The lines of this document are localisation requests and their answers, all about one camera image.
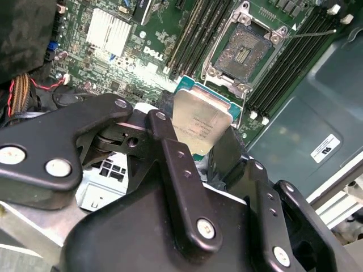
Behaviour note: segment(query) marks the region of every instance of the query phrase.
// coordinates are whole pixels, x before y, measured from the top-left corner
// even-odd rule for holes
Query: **capacitor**
[[[67,51],[62,51],[62,52],[59,52],[55,57],[54,57],[54,60],[55,61],[62,61],[64,60],[66,57],[68,57],[68,52]]]

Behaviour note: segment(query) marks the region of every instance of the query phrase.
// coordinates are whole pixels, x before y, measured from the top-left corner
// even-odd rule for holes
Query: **chipset heatsink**
[[[130,24],[96,8],[93,10],[86,41],[121,57],[130,30]]]

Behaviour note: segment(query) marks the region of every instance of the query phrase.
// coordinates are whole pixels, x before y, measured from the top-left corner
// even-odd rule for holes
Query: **blue connector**
[[[58,43],[56,41],[50,41],[48,44],[49,50],[56,50],[58,48]]]

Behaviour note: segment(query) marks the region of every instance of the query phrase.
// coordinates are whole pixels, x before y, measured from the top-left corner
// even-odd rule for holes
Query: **ram slot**
[[[214,1],[212,5],[210,3],[207,3],[207,7],[205,8],[205,12],[200,17],[199,23],[196,25],[195,31],[193,32],[193,35],[190,36],[190,39],[188,40],[188,44],[185,45],[185,50],[180,55],[178,62],[176,62],[174,66],[173,73],[176,71],[176,75],[179,75],[180,73],[183,73],[183,67],[190,57],[190,55],[193,53],[196,46],[198,46],[198,40],[202,37],[202,30],[204,29],[204,26],[207,25],[210,20],[213,17],[213,13],[215,12],[217,8],[217,4],[220,2],[220,0]]]
[[[326,22],[320,18],[317,25],[314,26],[314,28],[310,28],[309,31],[312,33],[319,32],[320,29],[325,29],[324,25],[326,25]],[[262,111],[262,107],[264,103],[266,103],[266,100],[270,100],[271,96],[273,96],[274,93],[278,91],[278,88],[276,86],[281,82],[285,80],[285,77],[288,75],[291,75],[293,73],[292,67],[298,62],[298,58],[303,58],[306,54],[306,47],[309,46],[309,43],[313,40],[312,37],[304,37],[304,38],[297,38],[299,41],[296,41],[294,43],[294,47],[291,49],[289,54],[285,56],[285,62],[281,64],[278,71],[278,77],[275,77],[272,82],[268,85],[267,90],[264,91],[264,97],[263,99],[260,99],[255,103],[255,107]]]
[[[212,28],[215,28],[216,20],[215,18],[219,18],[221,15],[221,10],[219,9],[219,3],[214,2],[213,5],[211,5],[208,8],[207,14],[204,16],[202,23],[199,25],[197,33],[195,38],[193,39],[191,46],[189,47],[189,52],[187,56],[183,56],[183,63],[181,65],[181,71],[185,74],[188,74],[188,70],[190,68],[190,64],[193,62],[193,57],[198,56],[196,52],[199,52],[197,49],[198,46],[208,46],[206,43],[209,42],[209,40],[206,40],[206,38],[209,36]]]
[[[220,13],[221,15],[218,17],[216,16],[214,18],[215,23],[213,23],[213,26],[206,30],[206,34],[204,35],[204,37],[200,42],[201,46],[199,47],[198,50],[196,50],[195,57],[192,58],[192,62],[188,65],[188,67],[185,70],[185,73],[190,77],[193,76],[198,65],[201,63],[202,58],[205,57],[208,48],[210,47],[210,44],[215,42],[216,35],[221,30],[220,26],[222,26],[224,22],[226,22],[226,19],[229,16],[233,7],[234,7],[233,0],[223,2],[222,11]]]
[[[178,44],[175,47],[174,52],[171,55],[171,58],[167,64],[167,66],[169,68],[171,68],[173,71],[172,75],[174,74],[174,72],[176,73],[176,71],[177,71],[177,69],[175,68],[175,64],[178,61],[178,57],[182,56],[184,54],[185,50],[187,49],[188,43],[189,43],[190,39],[192,38],[194,31],[197,28],[197,24],[200,21],[201,14],[203,14],[203,12],[206,10],[205,9],[206,5],[208,5],[208,2],[206,0],[199,0],[194,5],[194,8],[188,19],[189,23],[184,28],[183,34],[182,34],[181,38],[179,39]]]
[[[298,34],[308,33],[311,26],[318,22],[318,17],[315,12],[312,12],[309,16],[309,20],[302,26],[302,28],[298,31]],[[252,96],[248,100],[248,104],[255,109],[255,104],[258,103],[261,96],[265,94],[264,90],[270,84],[271,80],[276,78],[276,75],[279,73],[280,67],[289,62],[289,57],[293,54],[295,47],[298,45],[297,40],[292,40],[289,45],[284,50],[283,54],[277,59],[276,63],[270,69],[269,73],[264,77],[262,82],[258,85],[257,89],[253,92]]]
[[[298,33],[325,32],[336,24],[335,18],[326,15],[325,9],[315,8]],[[306,67],[328,39],[328,36],[293,39],[252,94],[248,107],[260,115],[269,116],[292,84],[303,72],[307,72]]]

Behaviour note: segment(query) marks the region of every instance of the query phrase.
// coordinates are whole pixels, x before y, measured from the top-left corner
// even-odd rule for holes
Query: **gray metal panel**
[[[337,41],[275,115],[250,154],[273,182],[307,197],[363,149],[363,37]],[[320,163],[310,154],[330,135],[341,143]]]

